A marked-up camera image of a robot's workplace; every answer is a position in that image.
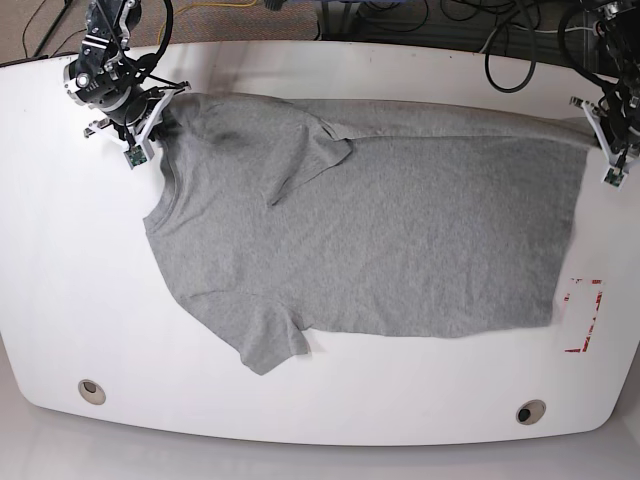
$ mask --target t-shirt sleeve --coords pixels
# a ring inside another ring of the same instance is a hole
[[[258,375],[293,355],[309,353],[298,329],[298,315],[282,303],[259,295],[203,293],[180,299],[182,307],[240,353]]]

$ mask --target red marking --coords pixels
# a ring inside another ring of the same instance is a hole
[[[580,283],[582,281],[582,278],[577,278],[577,279],[571,279],[572,281],[575,281],[576,284]],[[600,285],[602,284],[602,280],[592,280],[591,283],[593,285]],[[567,295],[564,297],[564,301],[568,302],[569,301],[569,294],[567,293]],[[593,327],[596,324],[596,318],[598,315],[598,311],[600,310],[600,303],[602,302],[602,292],[599,291],[598,295],[596,296],[596,312],[595,315],[593,316],[593,321],[591,322],[591,326],[589,327],[589,332],[587,333],[587,337],[584,339],[584,345],[582,346],[582,349],[580,348],[572,348],[569,350],[565,350],[565,352],[569,352],[569,353],[578,353],[578,352],[586,352],[587,349],[589,348],[589,342],[591,341],[591,334],[593,333]]]

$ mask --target black cable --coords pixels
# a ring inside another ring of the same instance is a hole
[[[507,52],[509,51],[509,41],[511,40],[511,32],[509,32],[509,25],[504,29],[506,32],[506,38],[504,41],[504,56],[507,56]]]
[[[600,100],[598,100],[598,107],[600,109],[604,110],[604,106],[603,106],[604,102],[609,100],[609,98],[618,91],[618,88],[620,88],[621,84],[622,84],[622,80],[619,80],[618,83],[616,83],[612,89],[610,89]]]
[[[467,0],[451,0],[453,3],[458,3],[460,5],[466,5],[468,7],[472,7],[480,12],[489,13],[491,15],[506,15],[513,11],[516,7],[516,4],[512,1],[501,3],[499,5],[480,5],[475,3],[470,3]]]
[[[171,80],[167,80],[161,77],[156,77],[155,75],[151,75],[149,74],[149,78],[152,80],[156,80],[157,82],[162,82],[162,83],[166,83],[167,85],[173,87],[173,88],[178,88],[179,85],[176,82],[172,82]]]
[[[453,21],[453,22],[466,22],[467,20],[471,20],[472,18],[474,18],[476,15],[478,15],[480,13],[481,10],[478,10],[477,8],[473,8],[473,11],[471,12],[471,15],[468,15],[466,17],[462,17],[462,18],[456,18],[451,16],[451,14],[447,13],[447,9],[444,8],[444,2],[445,0],[440,0],[440,11],[442,12],[442,14],[448,18],[449,20]],[[479,0],[480,3],[478,3],[478,7],[482,6],[482,0]]]
[[[565,35],[567,33],[566,30],[567,30],[567,26],[569,25],[569,21],[575,15],[577,15],[578,13],[581,13],[583,9],[584,7],[582,6],[582,4],[577,3],[569,7],[562,15],[562,18],[560,19],[560,23],[558,24],[558,48],[560,49],[560,53],[562,54],[562,57],[565,59],[565,61],[569,64],[571,68],[573,68],[576,72],[578,72],[578,74],[580,74],[582,77],[589,80],[591,83],[594,83],[600,88],[604,89],[605,91],[608,91],[614,85],[611,82],[607,82],[606,80],[601,79],[595,73],[591,73],[582,65],[580,65],[571,56],[571,53],[569,53],[569,49],[567,48],[567,45],[565,42]]]
[[[502,93],[516,93],[524,89],[531,79],[533,78],[533,74],[536,71],[536,64],[538,63],[538,42],[536,39],[535,28],[533,28],[533,23],[531,22],[531,16],[529,15],[528,9],[536,4],[532,4],[529,6],[525,6],[523,0],[515,0],[518,5],[518,10],[509,15],[505,20],[498,25],[493,35],[489,38],[489,42],[487,43],[487,50],[484,56],[484,73],[487,77],[488,82],[491,84],[493,88]],[[489,68],[489,58],[491,57],[491,50],[493,48],[493,44],[495,43],[498,34],[508,26],[508,24],[519,14],[522,14],[524,17],[524,23],[526,25],[527,30],[529,31],[529,38],[531,39],[531,60],[529,64],[529,71],[527,72],[527,76],[525,79],[515,87],[505,88],[498,85],[491,76],[491,70]]]
[[[53,23],[49,25],[47,32],[44,34],[44,37],[42,37],[42,39],[40,40],[40,43],[38,43],[38,46],[34,50],[33,52],[34,57],[39,56],[42,53],[42,51],[45,49],[45,47],[49,43],[49,40],[51,39],[53,34],[56,33],[56,30],[60,26],[60,23],[62,22],[62,20],[64,20],[64,17],[66,16],[67,12],[69,11],[72,5],[73,5],[73,0],[64,0],[64,4],[60,9],[60,11],[58,12],[58,15],[56,15],[56,18],[53,20]]]
[[[139,69],[133,64],[131,59],[125,55],[124,50],[120,46],[120,40],[118,39],[116,32],[113,31],[111,20],[109,20],[109,17],[107,17],[107,13],[105,12],[104,5],[102,5],[102,0],[95,0],[95,2],[96,2],[96,6],[98,7],[98,10],[100,11],[100,15],[102,15],[102,19],[104,20],[104,23],[107,24],[107,29],[109,30],[109,35],[111,36],[111,40],[113,41],[113,43],[115,43],[116,48],[118,49],[118,52],[120,52],[120,55],[122,55],[122,60],[127,65],[129,65],[135,72],[138,72]]]
[[[29,21],[27,21],[27,24],[24,26],[24,30],[22,30],[22,50],[24,51],[24,58],[29,58],[29,54],[27,53],[27,42],[25,40],[27,28],[29,28],[29,25],[31,25],[31,22],[33,22],[33,19],[36,17],[38,12],[42,10],[42,7],[44,7],[45,3],[47,3],[47,0],[42,0],[42,3],[38,6],[38,8],[36,8],[36,11],[33,12],[33,15],[31,15],[31,18],[29,18]]]
[[[378,29],[384,30],[386,32],[410,33],[410,32],[415,32],[416,30],[420,30],[424,26],[424,24],[427,23],[427,20],[429,20],[429,14],[431,13],[430,10],[429,10],[429,4],[427,3],[427,0],[423,0],[423,2],[424,2],[424,7],[425,7],[424,18],[422,19],[422,21],[418,25],[416,25],[415,27],[408,28],[406,30],[396,30],[394,28],[384,27],[382,25],[378,25],[377,23],[374,23],[374,22],[370,21],[366,17],[363,17],[362,15],[360,15],[360,13],[357,13],[356,15],[364,23],[366,23],[368,25],[371,25],[374,28],[378,28]]]
[[[367,8],[370,8],[371,10],[374,10],[376,12],[387,12],[389,10],[393,10],[394,8],[398,8],[401,5],[401,3],[394,2],[384,7],[381,7],[380,5],[375,4],[374,2],[365,2],[365,5],[367,6]]]
[[[164,55],[164,52],[167,51],[167,47],[171,41],[171,34],[173,33],[173,4],[171,3],[171,0],[164,0],[164,8],[167,11],[167,22],[164,27],[164,36],[162,37],[162,42],[160,42],[160,48],[158,48],[158,51],[155,53],[156,65]]]
[[[65,38],[62,43],[60,44],[60,46],[58,48],[56,48],[54,50],[54,52],[51,54],[52,57],[55,57],[58,52],[60,50],[62,50],[62,47],[64,47],[64,44],[67,43],[69,40],[71,40],[71,38],[75,37],[76,35],[78,35],[79,33],[83,33],[86,32],[87,30],[85,28],[83,28],[82,30],[78,30],[77,32],[73,32],[71,35],[69,35],[67,38]]]
[[[615,65],[616,70],[618,70],[618,77],[620,77],[622,76],[622,68],[624,65],[623,52],[625,51],[625,47],[624,47],[625,42],[623,39],[619,37],[618,31],[616,29],[614,30],[607,29],[607,38],[605,38],[602,32],[603,28],[606,28],[606,21],[604,18],[600,17],[600,22],[596,24],[595,32],[596,32],[596,35],[598,35],[598,38],[602,42],[604,42],[605,45],[607,46],[607,51],[611,56],[611,58],[613,58],[613,64]],[[615,43],[614,48],[609,48],[609,45],[607,45],[611,41]]]
[[[533,28],[535,30],[539,29],[540,28],[540,24],[542,23],[542,12],[540,11],[540,4],[538,2],[536,2],[536,12],[538,14],[538,21],[533,26]]]

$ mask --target gray carpet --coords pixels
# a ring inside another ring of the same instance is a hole
[[[42,0],[0,1],[0,63],[24,58],[22,30]],[[193,0],[173,0],[174,9]],[[235,3],[248,3],[238,0]],[[49,25],[62,8],[63,0],[47,0],[26,34],[31,55]],[[71,9],[44,54],[51,54],[73,32],[84,27],[88,0],[74,0]],[[162,0],[143,0],[142,21],[133,31],[132,46],[154,45],[165,19]],[[198,7],[175,19],[173,43],[213,42],[220,40],[311,40],[316,36],[316,16],[309,2],[288,3],[280,12],[267,10],[262,1],[250,8]],[[76,51],[81,34],[68,40],[62,48]]]

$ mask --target gray fabric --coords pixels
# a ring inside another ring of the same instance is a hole
[[[442,105],[183,95],[164,143],[160,270],[264,374],[307,328],[548,325],[591,139]]]

